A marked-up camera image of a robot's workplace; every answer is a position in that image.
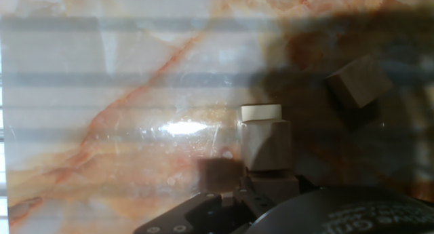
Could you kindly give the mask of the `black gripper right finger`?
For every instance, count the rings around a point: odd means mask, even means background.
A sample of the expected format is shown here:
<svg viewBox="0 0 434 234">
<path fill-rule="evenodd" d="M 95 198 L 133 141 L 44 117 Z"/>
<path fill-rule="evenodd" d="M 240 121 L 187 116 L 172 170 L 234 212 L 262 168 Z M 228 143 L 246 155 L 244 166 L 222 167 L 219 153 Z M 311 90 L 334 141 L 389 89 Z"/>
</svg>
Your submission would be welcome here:
<svg viewBox="0 0 434 234">
<path fill-rule="evenodd" d="M 298 179 L 298 186 L 299 186 L 300 194 L 305 194 L 305 193 L 309 193 L 311 191 L 317 190 L 317 186 L 315 186 L 305 176 L 297 175 L 297 179 Z"/>
</svg>

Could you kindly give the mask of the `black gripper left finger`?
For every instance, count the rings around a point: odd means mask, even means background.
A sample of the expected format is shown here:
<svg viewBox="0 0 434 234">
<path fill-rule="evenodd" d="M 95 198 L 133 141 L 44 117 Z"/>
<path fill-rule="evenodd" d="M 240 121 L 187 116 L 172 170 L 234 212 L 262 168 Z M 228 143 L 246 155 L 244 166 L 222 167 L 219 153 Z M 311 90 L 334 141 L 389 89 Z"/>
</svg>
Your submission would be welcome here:
<svg viewBox="0 0 434 234">
<path fill-rule="evenodd" d="M 251 189 L 228 196 L 200 193 L 134 230 L 134 234 L 245 233 L 275 204 Z"/>
</svg>

